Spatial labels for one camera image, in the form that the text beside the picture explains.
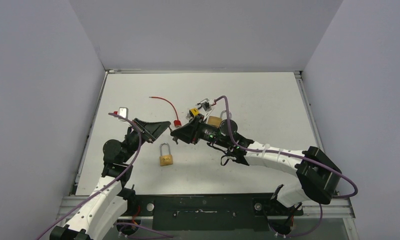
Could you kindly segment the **keys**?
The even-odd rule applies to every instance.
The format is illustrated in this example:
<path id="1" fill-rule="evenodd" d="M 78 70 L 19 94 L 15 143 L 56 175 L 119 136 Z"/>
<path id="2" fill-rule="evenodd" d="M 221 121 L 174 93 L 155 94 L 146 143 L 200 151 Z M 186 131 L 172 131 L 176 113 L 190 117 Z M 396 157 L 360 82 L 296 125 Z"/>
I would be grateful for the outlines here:
<path id="1" fill-rule="evenodd" d="M 178 143 L 178 138 L 177 137 L 172 137 L 172 140 L 178 145 L 179 143 Z"/>

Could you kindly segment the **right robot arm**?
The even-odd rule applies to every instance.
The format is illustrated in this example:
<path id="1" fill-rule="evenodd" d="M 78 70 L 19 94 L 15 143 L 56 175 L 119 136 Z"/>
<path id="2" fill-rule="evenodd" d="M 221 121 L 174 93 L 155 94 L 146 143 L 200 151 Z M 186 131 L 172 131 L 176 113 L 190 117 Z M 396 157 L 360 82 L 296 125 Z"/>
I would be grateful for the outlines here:
<path id="1" fill-rule="evenodd" d="M 270 207 L 278 215 L 303 201 L 330 204 L 341 171 L 320 148 L 310 146 L 303 151 L 275 148 L 245 138 L 237 130 L 233 120 L 223 120 L 219 126 L 213 126 L 197 116 L 173 130 L 171 136 L 175 142 L 186 144 L 195 145 L 203 140 L 211 146 L 225 148 L 236 163 L 267 167 L 297 177 L 297 183 L 283 183 L 274 192 Z"/>

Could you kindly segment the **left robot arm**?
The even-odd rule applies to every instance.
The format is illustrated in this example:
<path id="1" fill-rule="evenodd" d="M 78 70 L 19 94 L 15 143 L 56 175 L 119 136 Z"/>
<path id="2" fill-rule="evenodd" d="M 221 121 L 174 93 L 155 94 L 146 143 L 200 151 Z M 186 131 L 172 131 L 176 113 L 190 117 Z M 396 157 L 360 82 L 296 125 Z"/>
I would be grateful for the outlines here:
<path id="1" fill-rule="evenodd" d="M 123 140 L 110 139 L 103 145 L 103 170 L 92 193 L 69 212 L 73 216 L 60 226 L 53 224 L 51 240 L 101 240 L 122 215 L 136 211 L 136 192 L 125 185 L 144 143 L 153 143 L 171 125 L 169 121 L 146 122 L 135 118 Z"/>

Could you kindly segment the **red cable lock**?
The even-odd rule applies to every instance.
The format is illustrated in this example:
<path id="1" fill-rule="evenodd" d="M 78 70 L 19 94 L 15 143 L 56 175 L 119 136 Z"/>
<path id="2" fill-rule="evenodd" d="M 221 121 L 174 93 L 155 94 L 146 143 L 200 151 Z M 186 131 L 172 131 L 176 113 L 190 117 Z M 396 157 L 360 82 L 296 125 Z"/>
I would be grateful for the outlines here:
<path id="1" fill-rule="evenodd" d="M 175 106 L 169 100 L 167 100 L 166 98 L 160 97 L 160 96 L 149 96 L 149 98 L 150 99 L 162 100 L 162 101 L 167 102 L 171 106 L 171 108 L 172 108 L 172 110 L 174 112 L 174 115 L 175 115 L 175 119 L 173 121 L 174 127 L 179 128 L 179 127 L 182 126 L 182 123 L 181 123 L 181 121 L 179 119 L 178 112 L 177 112 Z"/>

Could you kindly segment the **brass padlock long shackle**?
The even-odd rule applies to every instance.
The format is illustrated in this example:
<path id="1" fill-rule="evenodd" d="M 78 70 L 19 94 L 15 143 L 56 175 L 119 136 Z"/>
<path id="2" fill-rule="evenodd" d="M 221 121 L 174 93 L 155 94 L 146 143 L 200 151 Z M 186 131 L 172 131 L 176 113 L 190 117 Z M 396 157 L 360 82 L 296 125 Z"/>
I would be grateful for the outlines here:
<path id="1" fill-rule="evenodd" d="M 171 148 L 167 142 L 161 143 L 159 146 L 160 156 L 159 163 L 161 167 L 170 166 L 173 164 L 173 156 Z"/>

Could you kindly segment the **brass padlock short shackle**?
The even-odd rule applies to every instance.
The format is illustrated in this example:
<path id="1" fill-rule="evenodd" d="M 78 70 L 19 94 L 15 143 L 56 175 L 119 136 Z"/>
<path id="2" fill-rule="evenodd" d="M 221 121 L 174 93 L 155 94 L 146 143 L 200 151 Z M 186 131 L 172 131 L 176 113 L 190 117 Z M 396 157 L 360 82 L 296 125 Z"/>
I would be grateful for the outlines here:
<path id="1" fill-rule="evenodd" d="M 227 112 L 228 111 L 223 110 L 219 117 L 210 115 L 208 117 L 208 119 L 207 119 L 206 124 L 209 125 L 209 126 L 212 126 L 214 128 L 219 128 L 221 123 L 222 123 L 222 121 L 223 121 L 223 117 L 224 117 L 224 115 L 226 115 Z M 231 119 L 232 118 L 232 113 L 230 111 L 228 113 L 229 113 L 229 118 Z"/>

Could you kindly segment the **yellow black padlock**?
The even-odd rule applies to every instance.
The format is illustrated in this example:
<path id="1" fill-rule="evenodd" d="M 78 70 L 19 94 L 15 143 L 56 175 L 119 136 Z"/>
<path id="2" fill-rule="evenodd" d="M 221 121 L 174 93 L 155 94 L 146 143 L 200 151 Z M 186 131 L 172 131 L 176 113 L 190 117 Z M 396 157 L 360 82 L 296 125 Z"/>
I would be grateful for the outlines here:
<path id="1" fill-rule="evenodd" d="M 187 115 L 186 115 L 186 119 L 187 119 L 187 120 L 191 120 L 191 119 L 193 119 L 194 117 L 196 117 L 196 116 L 198 116 L 198 115 L 200 115 L 200 114 L 201 114 L 201 113 L 200 113 L 200 111 L 199 111 L 198 108 L 196 108 L 196 107 L 190 108 L 190 109 L 188 110 Z"/>

